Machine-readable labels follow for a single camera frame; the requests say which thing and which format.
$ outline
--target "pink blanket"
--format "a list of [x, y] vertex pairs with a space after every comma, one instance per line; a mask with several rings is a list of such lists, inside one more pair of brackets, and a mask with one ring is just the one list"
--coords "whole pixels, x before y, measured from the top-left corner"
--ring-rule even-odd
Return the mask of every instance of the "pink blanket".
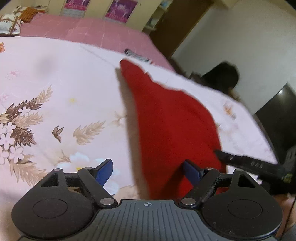
[[145, 33], [116, 23], [94, 18], [71, 18], [43, 14], [24, 23], [20, 36], [64, 39], [123, 53], [126, 48], [173, 71], [166, 58]]

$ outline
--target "red garment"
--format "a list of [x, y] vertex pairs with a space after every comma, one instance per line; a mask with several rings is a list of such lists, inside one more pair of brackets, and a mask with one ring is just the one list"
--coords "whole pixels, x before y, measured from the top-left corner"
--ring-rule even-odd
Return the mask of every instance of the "red garment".
[[136, 103], [143, 175], [151, 199], [176, 199], [192, 185], [184, 177], [185, 159], [225, 172], [213, 150], [221, 149], [209, 111], [183, 91], [152, 82], [140, 67], [120, 61]]

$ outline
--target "black monitor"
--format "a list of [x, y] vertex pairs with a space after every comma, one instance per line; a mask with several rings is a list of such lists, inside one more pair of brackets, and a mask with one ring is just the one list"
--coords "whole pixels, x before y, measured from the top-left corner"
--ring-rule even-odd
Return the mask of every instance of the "black monitor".
[[296, 145], [296, 95], [286, 84], [256, 112], [280, 163], [287, 151]]

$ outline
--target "silver screw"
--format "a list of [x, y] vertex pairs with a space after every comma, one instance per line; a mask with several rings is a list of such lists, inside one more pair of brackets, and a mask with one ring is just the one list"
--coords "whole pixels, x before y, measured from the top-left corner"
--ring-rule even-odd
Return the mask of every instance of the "silver screw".
[[181, 203], [183, 203], [184, 205], [190, 206], [190, 205], [193, 205], [195, 203], [195, 200], [193, 198], [191, 198], [191, 197], [187, 197], [187, 198], [183, 198], [181, 200]]
[[112, 198], [105, 197], [105, 198], [101, 199], [100, 202], [101, 202], [103, 205], [108, 206], [108, 205], [112, 205], [115, 201], [114, 201], [114, 199], [112, 199]]

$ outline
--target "bed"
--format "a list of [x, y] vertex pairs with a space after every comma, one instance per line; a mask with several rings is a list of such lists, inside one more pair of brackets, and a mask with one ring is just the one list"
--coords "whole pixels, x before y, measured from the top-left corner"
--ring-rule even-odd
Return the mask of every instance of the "bed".
[[[6, 51], [0, 53], [0, 239], [17, 240], [13, 205], [54, 168], [76, 172], [111, 158], [114, 172], [106, 190], [118, 200], [143, 197], [135, 106], [119, 71], [126, 56], [61, 39], [1, 41]], [[166, 68], [128, 59], [155, 82], [198, 99], [213, 116], [222, 150], [277, 162], [242, 104]]]
[[145, 33], [117, 23], [95, 18], [71, 18], [39, 13], [23, 23], [20, 36], [46, 37], [81, 42], [123, 53], [125, 49], [173, 70]]

